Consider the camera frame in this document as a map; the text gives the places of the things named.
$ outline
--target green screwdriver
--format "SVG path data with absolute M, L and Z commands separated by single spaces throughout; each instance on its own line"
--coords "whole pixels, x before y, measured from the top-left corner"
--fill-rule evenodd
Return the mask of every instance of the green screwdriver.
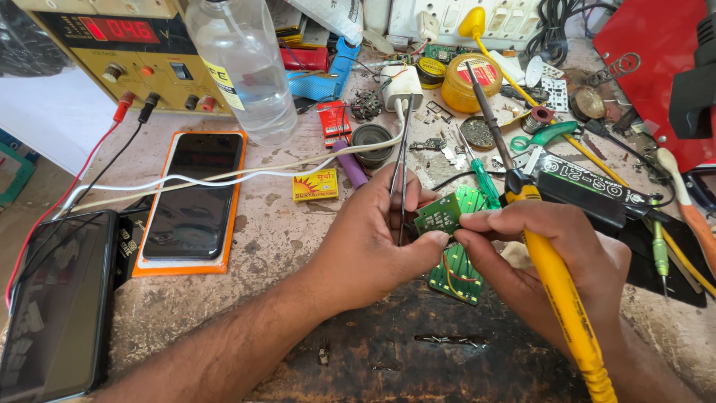
M 497 192 L 497 189 L 495 188 L 495 184 L 492 183 L 492 179 L 490 179 L 490 175 L 488 175 L 488 173 L 485 172 L 485 167 L 483 165 L 483 162 L 479 158 L 475 158 L 475 154 L 473 154 L 473 150 L 470 147 L 470 144 L 468 144 L 468 141 L 465 140 L 465 135 L 463 134 L 463 131 L 460 129 L 460 126 L 456 124 L 455 127 L 458 128 L 458 133 L 460 134 L 460 138 L 463 140 L 463 144 L 465 144 L 465 150 L 467 150 L 470 153 L 470 158 L 472 158 L 472 161 L 470 161 L 470 166 L 473 168 L 475 175 L 478 176 L 478 182 L 480 183 L 480 187 L 483 188 L 483 191 L 487 195 L 487 204 L 485 205 L 485 208 L 486 209 L 499 209 L 500 208 L 500 194 Z
M 652 204 L 658 204 L 659 201 L 654 199 Z M 667 243 L 662 236 L 662 223 L 658 219 L 652 220 L 654 229 L 654 241 L 652 248 L 654 249 L 654 264 L 657 267 L 657 273 L 662 276 L 662 284 L 664 285 L 664 299 L 669 302 L 667 296 L 667 276 L 669 275 L 669 255 L 667 253 Z

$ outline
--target purple tool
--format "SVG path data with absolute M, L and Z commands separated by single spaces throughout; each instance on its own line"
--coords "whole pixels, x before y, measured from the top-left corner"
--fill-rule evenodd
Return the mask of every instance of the purple tool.
M 348 144 L 343 140 L 336 141 L 333 143 L 333 151 L 341 151 L 347 146 Z M 365 177 L 363 170 L 360 168 L 360 165 L 358 165 L 358 161 L 356 161 L 356 157 L 353 156 L 353 154 L 338 156 L 338 161 L 341 161 L 341 165 L 343 169 L 345 169 L 346 175 L 348 175 L 348 179 L 355 189 L 368 183 L 368 179 Z

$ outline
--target screwdriver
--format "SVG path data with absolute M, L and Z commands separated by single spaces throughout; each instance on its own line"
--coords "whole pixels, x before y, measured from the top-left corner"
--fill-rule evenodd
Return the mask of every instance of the screwdriver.
M 653 199 L 652 204 L 658 204 L 659 200 Z M 667 251 L 667 243 L 662 235 L 662 223 L 658 219 L 652 220 L 654 228 L 654 240 L 652 241 L 652 249 L 654 250 L 654 265 L 657 267 L 657 273 L 662 276 L 662 284 L 664 285 L 664 300 L 669 302 L 667 295 L 667 276 L 669 275 L 669 254 Z
M 534 180 L 515 169 L 483 86 L 475 77 L 469 61 L 467 64 L 470 79 L 473 81 L 473 92 L 495 139 L 506 170 L 505 194 L 504 199 L 500 198 L 500 201 L 507 205 L 519 200 L 542 200 Z M 584 376 L 592 401 L 616 403 L 616 395 L 604 368 L 599 343 L 584 312 L 584 305 L 567 265 L 547 238 L 525 229 L 522 231 L 522 239 L 562 327 L 569 351 Z
M 463 144 L 465 144 L 465 150 L 470 153 L 470 166 L 473 168 L 473 171 L 475 172 L 475 175 L 478 176 L 478 182 L 480 183 L 480 187 L 483 188 L 483 191 L 487 195 L 487 198 L 485 199 L 487 201 L 487 206 L 485 208 L 487 209 L 499 209 L 500 208 L 500 194 L 497 192 L 497 189 L 495 188 L 495 184 L 492 183 L 492 179 L 490 179 L 490 175 L 488 175 L 487 172 L 485 172 L 485 166 L 483 165 L 483 162 L 479 158 L 475 158 L 475 154 L 473 153 L 473 149 L 470 147 L 470 144 L 468 144 L 468 141 L 465 140 L 465 135 L 463 134 L 463 131 L 460 129 L 460 125 L 455 125 L 455 127 L 458 128 L 458 133 L 460 134 L 460 138 L 463 140 Z

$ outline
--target mobile phone screen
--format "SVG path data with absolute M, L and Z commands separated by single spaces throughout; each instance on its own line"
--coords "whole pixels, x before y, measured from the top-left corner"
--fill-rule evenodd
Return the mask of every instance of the mobile phone screen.
M 60 222 L 40 224 L 27 246 L 0 368 L 0 402 L 84 394 L 102 378 L 115 213 Z
M 168 175 L 204 179 L 235 171 L 242 145 L 241 135 L 233 133 L 183 134 L 177 141 Z M 184 181 L 170 179 L 164 186 L 181 183 Z M 233 187 L 195 185 L 160 193 L 142 247 L 144 258 L 211 260 L 218 256 L 226 232 Z

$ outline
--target yellow soldering iron handle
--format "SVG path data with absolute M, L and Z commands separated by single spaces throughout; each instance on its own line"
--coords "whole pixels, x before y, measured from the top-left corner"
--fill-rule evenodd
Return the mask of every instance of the yellow soldering iron handle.
M 508 204 L 518 200 L 542 200 L 534 185 L 523 185 L 520 194 L 508 191 L 505 198 Z M 562 327 L 569 351 L 584 376 L 592 401 L 616 403 L 599 344 L 567 265 L 547 238 L 527 230 L 522 232 L 522 238 Z

